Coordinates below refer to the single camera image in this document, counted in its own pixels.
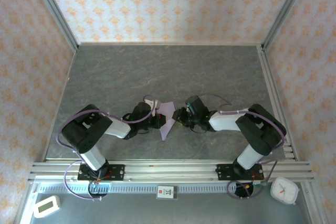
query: sticker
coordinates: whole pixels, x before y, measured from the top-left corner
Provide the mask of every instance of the sticker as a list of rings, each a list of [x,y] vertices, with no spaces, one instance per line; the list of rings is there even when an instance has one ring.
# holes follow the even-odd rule
[[[177,199],[177,186],[158,186],[157,199]]]

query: digital thermometer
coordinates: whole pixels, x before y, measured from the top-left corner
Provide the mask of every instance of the digital thermometer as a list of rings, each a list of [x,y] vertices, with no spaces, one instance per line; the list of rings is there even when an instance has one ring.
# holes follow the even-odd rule
[[[34,217],[42,218],[51,214],[52,212],[57,211],[60,208],[61,204],[59,198],[56,195],[53,195],[47,199],[36,203],[34,206]]]

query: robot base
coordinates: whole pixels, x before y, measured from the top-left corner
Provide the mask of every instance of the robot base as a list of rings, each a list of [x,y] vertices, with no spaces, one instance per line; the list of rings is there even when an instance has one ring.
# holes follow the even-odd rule
[[[242,174],[234,171],[234,164],[218,164],[216,173],[218,180],[264,180],[264,171],[261,165],[255,164],[250,170],[245,170]]]
[[[123,181],[125,166],[124,165],[113,165],[109,164],[108,173],[102,179],[104,181]],[[81,164],[78,172],[78,180],[97,180],[96,177],[93,176],[91,169],[86,164]]]

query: orange floral wallpaper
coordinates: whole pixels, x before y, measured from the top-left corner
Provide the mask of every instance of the orange floral wallpaper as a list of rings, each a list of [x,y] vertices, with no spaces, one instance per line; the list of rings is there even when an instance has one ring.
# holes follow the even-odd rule
[[[56,0],[78,43],[262,43],[285,0]]]
[[[43,0],[0,0],[0,58],[0,223],[12,223],[72,51]]]
[[[336,220],[336,0],[297,0],[268,52],[300,151]]]

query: white alarm clock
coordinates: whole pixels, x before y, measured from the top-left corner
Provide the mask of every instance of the white alarm clock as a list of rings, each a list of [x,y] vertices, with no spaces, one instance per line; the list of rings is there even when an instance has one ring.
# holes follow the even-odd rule
[[[57,211],[61,207],[59,198],[56,195],[53,195],[47,199],[36,203],[34,206],[34,217],[42,218],[51,214],[52,212]]]
[[[298,186],[286,178],[276,178],[271,186],[272,197],[286,205],[295,204],[298,193]]]

